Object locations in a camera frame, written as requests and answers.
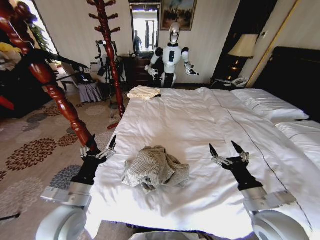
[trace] wooden dresser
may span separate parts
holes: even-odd
[[[150,65],[151,57],[141,56],[121,56],[124,63],[125,77],[129,87],[137,87],[139,85],[147,87],[159,87],[160,83],[153,81],[152,76],[145,71],[145,66]],[[158,69],[159,74],[164,71],[164,64],[162,60],[156,62],[153,66],[154,69]]]

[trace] telephone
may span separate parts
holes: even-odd
[[[245,87],[248,82],[247,77],[239,77],[231,82],[231,84],[237,88]]]

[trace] painting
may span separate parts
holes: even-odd
[[[169,30],[177,22],[181,31],[191,31],[197,0],[162,0],[161,30]]]

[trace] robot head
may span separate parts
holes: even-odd
[[[174,22],[170,27],[170,43],[176,44],[180,35],[179,23]]]

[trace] black headboard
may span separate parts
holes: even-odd
[[[320,123],[320,50],[278,46],[255,82]]]

